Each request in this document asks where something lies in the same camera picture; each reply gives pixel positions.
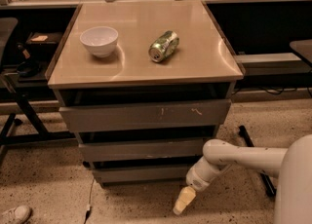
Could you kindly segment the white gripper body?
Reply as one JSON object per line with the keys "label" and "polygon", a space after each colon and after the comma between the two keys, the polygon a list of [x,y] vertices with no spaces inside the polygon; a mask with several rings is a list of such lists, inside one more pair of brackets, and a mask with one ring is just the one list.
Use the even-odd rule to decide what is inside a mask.
{"label": "white gripper body", "polygon": [[216,178],[225,174],[230,167],[230,164],[210,161],[208,158],[202,157],[186,174],[186,184],[196,192],[203,192]]}

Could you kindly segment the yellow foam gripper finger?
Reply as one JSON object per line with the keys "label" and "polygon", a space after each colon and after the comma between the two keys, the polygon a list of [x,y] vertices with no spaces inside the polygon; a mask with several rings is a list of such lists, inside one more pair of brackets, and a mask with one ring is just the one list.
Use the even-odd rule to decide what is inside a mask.
{"label": "yellow foam gripper finger", "polygon": [[182,188],[175,201],[175,206],[173,208],[174,214],[182,214],[182,212],[190,205],[195,197],[196,191],[192,187],[186,186]]}

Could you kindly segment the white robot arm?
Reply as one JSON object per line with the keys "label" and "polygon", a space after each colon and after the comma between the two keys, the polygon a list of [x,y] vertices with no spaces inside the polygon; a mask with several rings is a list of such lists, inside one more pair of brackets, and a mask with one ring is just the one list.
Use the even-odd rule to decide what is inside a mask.
{"label": "white robot arm", "polygon": [[278,179],[273,224],[312,224],[312,135],[288,148],[242,147],[211,139],[203,156],[186,174],[186,186],[175,201],[181,214],[199,192],[231,166],[238,165]]}

